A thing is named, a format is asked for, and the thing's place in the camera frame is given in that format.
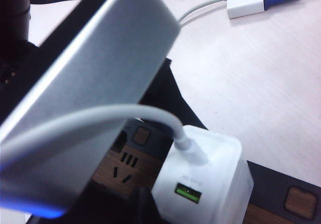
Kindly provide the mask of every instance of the power adapter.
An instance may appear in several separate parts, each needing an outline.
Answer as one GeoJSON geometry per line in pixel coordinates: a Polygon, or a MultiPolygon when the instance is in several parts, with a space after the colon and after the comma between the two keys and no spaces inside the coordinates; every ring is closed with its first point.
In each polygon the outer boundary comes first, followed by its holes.
{"type": "Polygon", "coordinates": [[[152,189],[162,218],[175,224],[241,224],[253,179],[240,142],[194,126],[184,131],[208,163],[186,161],[172,145],[152,189]]]}

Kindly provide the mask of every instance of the wooden panel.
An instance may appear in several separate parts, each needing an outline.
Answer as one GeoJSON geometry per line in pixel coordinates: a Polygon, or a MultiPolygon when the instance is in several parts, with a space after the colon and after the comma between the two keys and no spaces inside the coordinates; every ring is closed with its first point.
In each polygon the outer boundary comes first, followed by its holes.
{"type": "Polygon", "coordinates": [[[243,224],[294,224],[278,215],[249,204],[243,224]]]}
{"type": "Polygon", "coordinates": [[[160,160],[125,145],[120,153],[112,150],[107,152],[95,172],[93,180],[118,194],[129,196],[137,187],[145,186],[152,189],[161,167],[160,160]],[[137,162],[132,167],[135,158],[137,158],[137,162]],[[115,167],[118,167],[116,177],[114,177],[115,167]]]}
{"type": "Polygon", "coordinates": [[[291,187],[286,197],[285,209],[305,219],[312,219],[317,197],[311,192],[291,187]]]}

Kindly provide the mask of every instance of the white desk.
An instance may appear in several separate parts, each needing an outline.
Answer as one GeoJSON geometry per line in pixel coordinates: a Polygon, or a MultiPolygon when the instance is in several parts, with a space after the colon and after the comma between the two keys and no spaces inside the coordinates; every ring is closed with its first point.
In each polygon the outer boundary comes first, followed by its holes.
{"type": "MultiPolygon", "coordinates": [[[[164,0],[179,18],[208,0],[164,0]]],[[[40,44],[76,6],[32,6],[40,44]]],[[[229,20],[226,3],[186,18],[169,58],[185,100],[255,163],[321,186],[321,0],[229,20]]]]}

